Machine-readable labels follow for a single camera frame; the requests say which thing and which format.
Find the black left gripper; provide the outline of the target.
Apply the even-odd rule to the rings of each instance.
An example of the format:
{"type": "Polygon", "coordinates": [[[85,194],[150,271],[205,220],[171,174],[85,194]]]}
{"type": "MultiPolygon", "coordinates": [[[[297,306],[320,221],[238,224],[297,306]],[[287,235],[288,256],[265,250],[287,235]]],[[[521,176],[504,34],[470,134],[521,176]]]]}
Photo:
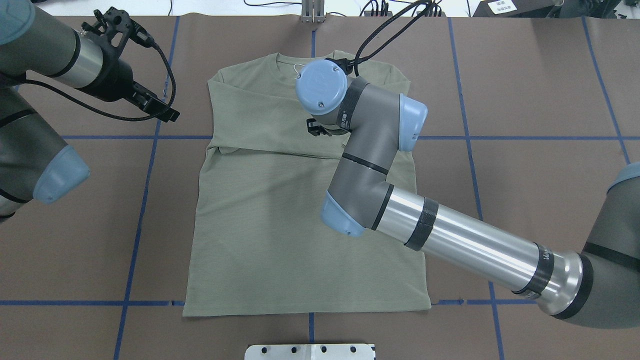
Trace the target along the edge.
{"type": "Polygon", "coordinates": [[[93,14],[96,22],[93,25],[83,22],[82,29],[87,39],[101,49],[102,67],[97,78],[82,91],[105,102],[126,100],[133,104],[130,98],[136,81],[131,66],[121,59],[128,41],[157,51],[167,73],[170,73],[169,60],[150,32],[130,18],[128,12],[110,7],[105,13],[96,9],[93,14]]]}

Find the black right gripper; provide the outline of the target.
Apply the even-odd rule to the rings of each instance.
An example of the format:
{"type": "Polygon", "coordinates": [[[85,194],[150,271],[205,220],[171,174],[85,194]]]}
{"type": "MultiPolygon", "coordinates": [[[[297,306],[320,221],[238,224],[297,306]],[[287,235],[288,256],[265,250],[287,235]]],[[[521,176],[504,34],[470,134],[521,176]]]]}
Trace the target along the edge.
{"type": "Polygon", "coordinates": [[[306,129],[307,132],[313,135],[314,137],[318,137],[320,135],[326,135],[329,137],[332,136],[342,136],[350,133],[350,130],[342,128],[338,121],[334,121],[334,123],[322,123],[318,121],[316,118],[307,118],[306,119],[306,129]]]}

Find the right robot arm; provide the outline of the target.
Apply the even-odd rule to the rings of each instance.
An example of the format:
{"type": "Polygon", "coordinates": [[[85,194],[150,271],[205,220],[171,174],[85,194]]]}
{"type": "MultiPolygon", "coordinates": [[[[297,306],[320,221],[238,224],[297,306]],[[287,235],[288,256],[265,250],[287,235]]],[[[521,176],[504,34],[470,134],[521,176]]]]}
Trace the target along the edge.
{"type": "Polygon", "coordinates": [[[560,321],[606,330],[639,326],[638,162],[606,191],[582,250],[553,251],[388,182],[397,153],[414,149],[428,108],[350,77],[345,63],[316,59],[295,78],[298,101],[310,114],[308,132],[350,136],[323,200],[323,223],[352,237],[380,231],[535,301],[560,321]]]}

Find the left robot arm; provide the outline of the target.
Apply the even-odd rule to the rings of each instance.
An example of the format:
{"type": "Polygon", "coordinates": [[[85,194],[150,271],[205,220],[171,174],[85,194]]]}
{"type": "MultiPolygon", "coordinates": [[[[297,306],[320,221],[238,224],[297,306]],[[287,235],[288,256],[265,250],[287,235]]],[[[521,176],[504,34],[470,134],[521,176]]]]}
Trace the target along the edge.
{"type": "Polygon", "coordinates": [[[32,201],[59,201],[90,176],[85,160],[22,88],[46,89],[98,116],[123,122],[178,120],[175,76],[153,35],[123,9],[97,9],[93,14],[93,23],[75,29],[34,0],[1,2],[3,223],[32,201]],[[171,87],[167,100],[135,80],[122,58],[128,43],[158,53],[171,87]]]}

